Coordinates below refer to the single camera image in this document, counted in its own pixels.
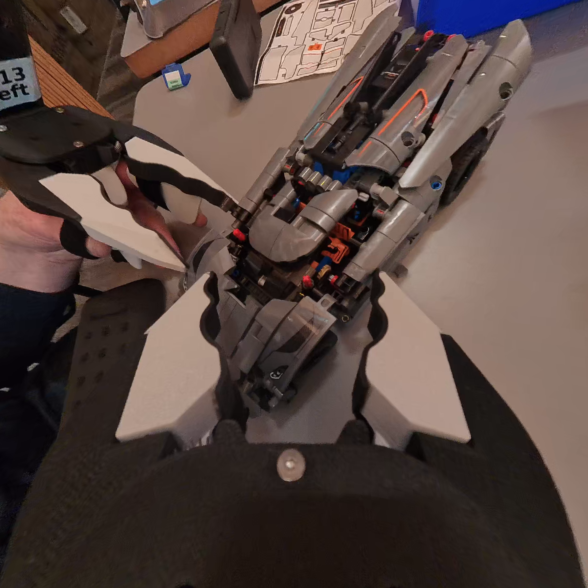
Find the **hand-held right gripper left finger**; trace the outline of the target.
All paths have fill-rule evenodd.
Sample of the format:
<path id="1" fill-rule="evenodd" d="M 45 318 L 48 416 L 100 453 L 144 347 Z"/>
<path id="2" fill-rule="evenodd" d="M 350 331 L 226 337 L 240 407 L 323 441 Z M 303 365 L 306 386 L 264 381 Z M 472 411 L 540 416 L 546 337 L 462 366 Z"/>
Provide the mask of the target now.
<path id="1" fill-rule="evenodd" d="M 205 272 L 147 331 L 121 420 L 120 442 L 170 433 L 182 449 L 206 445 L 233 400 L 217 348 L 217 276 Z"/>

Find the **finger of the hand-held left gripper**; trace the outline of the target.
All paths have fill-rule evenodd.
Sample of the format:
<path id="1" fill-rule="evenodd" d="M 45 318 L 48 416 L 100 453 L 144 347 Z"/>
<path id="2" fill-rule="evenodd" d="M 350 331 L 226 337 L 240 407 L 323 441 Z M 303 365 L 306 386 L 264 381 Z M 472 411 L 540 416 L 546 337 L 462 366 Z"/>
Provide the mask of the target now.
<path id="1" fill-rule="evenodd" d="M 124 144 L 129 172 L 136 180 L 161 184 L 174 217 L 197 217 L 202 201 L 230 210 L 237 200 L 180 153 L 133 137 Z"/>
<path id="2" fill-rule="evenodd" d="M 185 271 L 179 255 L 157 232 L 135 221 L 129 210 L 120 208 L 102 193 L 102 184 L 91 175 L 57 173 L 40 184 L 69 206 L 81 218 L 87 234 L 122 254 L 134 268 L 142 262 L 162 268 Z"/>

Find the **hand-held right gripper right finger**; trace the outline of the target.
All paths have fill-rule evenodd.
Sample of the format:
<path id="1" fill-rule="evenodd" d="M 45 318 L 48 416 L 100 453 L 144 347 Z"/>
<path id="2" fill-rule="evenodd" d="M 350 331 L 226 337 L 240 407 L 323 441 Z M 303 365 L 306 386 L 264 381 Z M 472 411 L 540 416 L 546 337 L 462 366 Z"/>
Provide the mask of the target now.
<path id="1" fill-rule="evenodd" d="M 352 412 L 375 444 L 403 450 L 414 433 L 471 439 L 439 328 L 380 272 L 371 280 L 369 342 L 352 390 Z"/>

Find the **grey lego car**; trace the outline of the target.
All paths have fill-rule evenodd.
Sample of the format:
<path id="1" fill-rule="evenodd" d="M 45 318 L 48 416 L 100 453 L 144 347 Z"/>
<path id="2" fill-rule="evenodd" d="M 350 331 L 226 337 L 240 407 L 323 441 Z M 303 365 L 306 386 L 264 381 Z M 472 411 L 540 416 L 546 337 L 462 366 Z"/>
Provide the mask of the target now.
<path id="1" fill-rule="evenodd" d="M 521 19 L 494 46 L 401 31 L 360 36 L 288 149 L 278 149 L 188 259 L 218 276 L 216 335 L 244 399 L 267 412 L 337 343 L 379 271 L 396 272 L 486 155 L 533 61 Z"/>

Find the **person's left hand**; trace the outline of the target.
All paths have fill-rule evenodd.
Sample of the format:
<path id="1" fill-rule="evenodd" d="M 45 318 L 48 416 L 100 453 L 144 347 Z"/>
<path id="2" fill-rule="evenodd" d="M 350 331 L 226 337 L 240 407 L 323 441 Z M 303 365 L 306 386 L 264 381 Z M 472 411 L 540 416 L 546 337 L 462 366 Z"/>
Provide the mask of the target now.
<path id="1" fill-rule="evenodd" d="M 128 166 L 119 161 L 116 174 L 128 195 L 136 220 L 156 231 L 179 254 L 164 217 L 132 183 Z M 64 250 L 63 219 L 36 213 L 6 192 L 1 197 L 1 283 L 42 293 L 68 290 L 77 281 L 82 258 Z"/>

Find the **black perforated chair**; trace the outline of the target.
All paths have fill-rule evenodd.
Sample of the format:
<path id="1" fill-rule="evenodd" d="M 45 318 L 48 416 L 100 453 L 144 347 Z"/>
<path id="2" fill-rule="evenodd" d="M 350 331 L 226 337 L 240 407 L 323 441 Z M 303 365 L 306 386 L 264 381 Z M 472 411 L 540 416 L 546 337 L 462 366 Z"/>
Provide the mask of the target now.
<path id="1" fill-rule="evenodd" d="M 89 299 L 82 310 L 61 425 L 43 466 L 64 450 L 113 445 L 145 332 L 165 312 L 161 281 L 141 279 Z"/>

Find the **small blue white box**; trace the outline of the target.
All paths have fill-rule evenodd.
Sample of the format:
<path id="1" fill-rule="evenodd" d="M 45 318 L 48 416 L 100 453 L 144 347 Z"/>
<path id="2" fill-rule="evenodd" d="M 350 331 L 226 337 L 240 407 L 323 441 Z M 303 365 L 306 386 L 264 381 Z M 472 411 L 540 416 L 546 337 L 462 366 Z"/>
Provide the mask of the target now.
<path id="1" fill-rule="evenodd" d="M 161 70 L 168 91 L 175 91 L 186 87 L 191 79 L 191 74 L 186 73 L 181 63 L 170 63 Z"/>

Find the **person's dark clothing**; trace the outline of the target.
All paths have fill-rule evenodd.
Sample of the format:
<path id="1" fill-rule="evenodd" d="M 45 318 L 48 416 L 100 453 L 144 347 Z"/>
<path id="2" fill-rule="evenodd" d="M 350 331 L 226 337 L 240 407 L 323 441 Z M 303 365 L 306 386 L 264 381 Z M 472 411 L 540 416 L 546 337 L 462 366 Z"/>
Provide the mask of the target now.
<path id="1" fill-rule="evenodd" d="M 75 312 L 73 287 L 56 293 L 1 284 L 1 388 L 16 386 Z"/>

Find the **white sticker sheet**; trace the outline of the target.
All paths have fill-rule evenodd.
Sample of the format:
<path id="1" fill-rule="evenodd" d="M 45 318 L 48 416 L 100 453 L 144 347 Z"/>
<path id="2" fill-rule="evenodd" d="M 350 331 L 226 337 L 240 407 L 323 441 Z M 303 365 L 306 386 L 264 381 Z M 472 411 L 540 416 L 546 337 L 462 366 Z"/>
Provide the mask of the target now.
<path id="1" fill-rule="evenodd" d="M 335 72 L 381 13 L 400 1 L 290 1 L 282 5 L 256 67 L 254 84 L 274 85 Z"/>

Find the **blue plastic bin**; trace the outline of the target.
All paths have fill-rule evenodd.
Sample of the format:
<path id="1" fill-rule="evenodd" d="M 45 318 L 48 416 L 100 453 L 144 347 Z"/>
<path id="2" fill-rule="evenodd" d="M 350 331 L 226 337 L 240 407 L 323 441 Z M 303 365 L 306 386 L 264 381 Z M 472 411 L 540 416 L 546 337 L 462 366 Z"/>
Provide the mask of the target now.
<path id="1" fill-rule="evenodd" d="M 574 3 L 573 1 L 410 1 L 415 27 L 465 37 Z"/>

